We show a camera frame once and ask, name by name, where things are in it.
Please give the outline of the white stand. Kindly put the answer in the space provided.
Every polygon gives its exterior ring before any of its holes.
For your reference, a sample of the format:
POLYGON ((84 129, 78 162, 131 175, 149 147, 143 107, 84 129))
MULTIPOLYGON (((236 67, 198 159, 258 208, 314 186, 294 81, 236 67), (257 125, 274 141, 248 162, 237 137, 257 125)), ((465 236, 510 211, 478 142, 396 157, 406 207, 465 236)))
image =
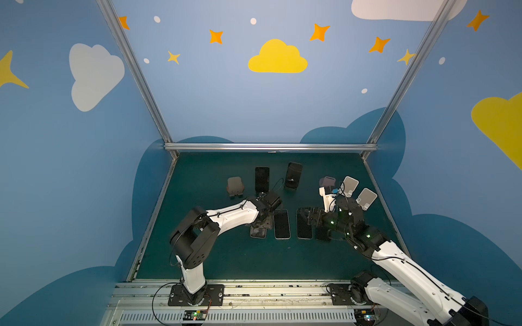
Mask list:
POLYGON ((340 191, 344 197, 351 198, 358 185, 359 181, 357 179, 346 176, 340 186, 340 191))
POLYGON ((377 199, 378 195, 367 187, 364 188, 359 196, 356 198, 357 204, 362 208, 363 211, 367 211, 373 202, 377 199))

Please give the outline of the silver phone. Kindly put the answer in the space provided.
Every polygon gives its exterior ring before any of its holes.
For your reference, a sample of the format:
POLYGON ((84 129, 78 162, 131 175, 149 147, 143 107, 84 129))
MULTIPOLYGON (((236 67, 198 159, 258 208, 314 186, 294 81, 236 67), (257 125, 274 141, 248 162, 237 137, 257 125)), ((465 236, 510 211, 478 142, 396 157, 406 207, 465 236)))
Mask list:
POLYGON ((309 215, 311 209, 308 207, 299 208, 296 211, 296 233, 299 239, 311 240, 313 237, 313 228, 309 224, 309 215))
POLYGON ((278 240, 288 240, 291 237, 290 221, 286 209, 276 210, 273 216, 273 228, 275 238, 278 240))

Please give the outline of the black phone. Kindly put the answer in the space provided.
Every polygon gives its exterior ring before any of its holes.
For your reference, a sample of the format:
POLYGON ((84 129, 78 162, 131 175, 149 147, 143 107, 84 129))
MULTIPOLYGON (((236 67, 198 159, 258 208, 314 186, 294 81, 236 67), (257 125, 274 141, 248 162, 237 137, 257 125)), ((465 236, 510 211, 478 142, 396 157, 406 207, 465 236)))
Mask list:
POLYGON ((296 190, 299 187, 302 172, 302 164, 297 162, 289 162, 285 175, 284 187, 287 189, 296 190))
POLYGON ((330 231, 328 228, 323 227, 323 226, 321 226, 321 227, 317 226, 315 228, 315 239, 322 241, 322 242, 330 242, 331 239, 330 239, 329 232, 330 231))
POLYGON ((255 191, 256 193, 267 193, 269 191, 270 168, 255 168, 255 191))

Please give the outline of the purple-edged phone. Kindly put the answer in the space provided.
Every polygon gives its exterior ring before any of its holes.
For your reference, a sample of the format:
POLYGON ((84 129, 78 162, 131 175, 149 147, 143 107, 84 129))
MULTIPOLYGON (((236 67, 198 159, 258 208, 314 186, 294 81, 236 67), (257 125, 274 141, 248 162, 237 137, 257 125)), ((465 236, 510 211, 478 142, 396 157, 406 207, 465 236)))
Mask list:
POLYGON ((267 235, 267 229, 261 227, 250 226, 250 237, 253 239, 265 239, 267 235))

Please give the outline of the round wooden phone stand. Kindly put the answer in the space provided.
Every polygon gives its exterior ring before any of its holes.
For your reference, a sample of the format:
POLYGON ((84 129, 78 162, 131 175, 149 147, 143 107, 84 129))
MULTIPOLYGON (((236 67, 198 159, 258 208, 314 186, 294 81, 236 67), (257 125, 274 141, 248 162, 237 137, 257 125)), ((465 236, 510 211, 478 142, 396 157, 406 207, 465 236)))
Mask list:
POLYGON ((245 190, 245 186, 240 177, 230 177, 227 180, 226 190, 231 198, 234 198, 236 196, 242 197, 245 190))

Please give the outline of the lilac small phone stand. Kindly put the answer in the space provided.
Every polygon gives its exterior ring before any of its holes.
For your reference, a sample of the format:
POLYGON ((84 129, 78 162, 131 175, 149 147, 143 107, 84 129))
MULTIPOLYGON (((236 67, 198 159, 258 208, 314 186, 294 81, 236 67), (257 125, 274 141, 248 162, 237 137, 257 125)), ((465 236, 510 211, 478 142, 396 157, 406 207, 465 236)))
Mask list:
POLYGON ((319 181, 320 187, 335 187, 336 179, 334 177, 323 177, 319 181))

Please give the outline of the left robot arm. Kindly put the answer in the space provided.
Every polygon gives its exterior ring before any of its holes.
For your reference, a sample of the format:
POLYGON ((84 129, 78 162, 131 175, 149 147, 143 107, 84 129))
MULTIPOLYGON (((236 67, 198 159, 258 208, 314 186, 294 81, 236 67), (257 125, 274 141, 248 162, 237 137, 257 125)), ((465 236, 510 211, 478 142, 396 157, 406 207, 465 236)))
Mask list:
POLYGON ((192 301, 205 292, 203 263, 217 238, 242 225, 263 224, 281 203, 280 196, 271 191, 222 209, 205 210, 196 206, 189 211, 170 235, 169 244, 182 271, 184 290, 192 301))

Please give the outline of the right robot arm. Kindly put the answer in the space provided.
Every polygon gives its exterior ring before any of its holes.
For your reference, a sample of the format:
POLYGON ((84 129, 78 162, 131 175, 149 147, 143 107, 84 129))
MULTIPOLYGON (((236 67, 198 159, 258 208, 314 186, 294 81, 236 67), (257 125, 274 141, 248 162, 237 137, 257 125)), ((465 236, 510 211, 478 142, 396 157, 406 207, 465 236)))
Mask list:
POLYGON ((490 324, 484 302, 444 285, 379 229, 366 224, 364 211, 353 198, 325 195, 324 207, 310 209, 305 217, 308 224, 321 230, 341 233, 357 252, 408 289, 405 293, 374 273, 363 271, 349 283, 351 303, 384 306, 412 325, 490 324))

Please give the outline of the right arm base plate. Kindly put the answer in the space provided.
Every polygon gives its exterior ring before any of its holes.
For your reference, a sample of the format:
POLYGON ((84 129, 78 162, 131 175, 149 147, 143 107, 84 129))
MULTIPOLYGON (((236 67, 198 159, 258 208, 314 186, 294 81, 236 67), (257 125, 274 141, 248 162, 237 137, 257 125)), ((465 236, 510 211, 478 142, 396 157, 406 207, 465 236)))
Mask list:
POLYGON ((349 283, 330 283, 326 291, 331 297, 334 306, 372 306, 364 288, 349 283))

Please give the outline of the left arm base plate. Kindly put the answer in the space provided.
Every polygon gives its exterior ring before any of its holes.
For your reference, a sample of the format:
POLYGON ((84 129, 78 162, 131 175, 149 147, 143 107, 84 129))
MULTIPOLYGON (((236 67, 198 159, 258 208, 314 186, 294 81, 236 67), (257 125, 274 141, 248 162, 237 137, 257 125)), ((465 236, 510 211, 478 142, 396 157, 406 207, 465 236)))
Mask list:
POLYGON ((182 284, 171 288, 168 306, 221 306, 224 299, 224 285, 204 285, 196 293, 190 293, 182 284))

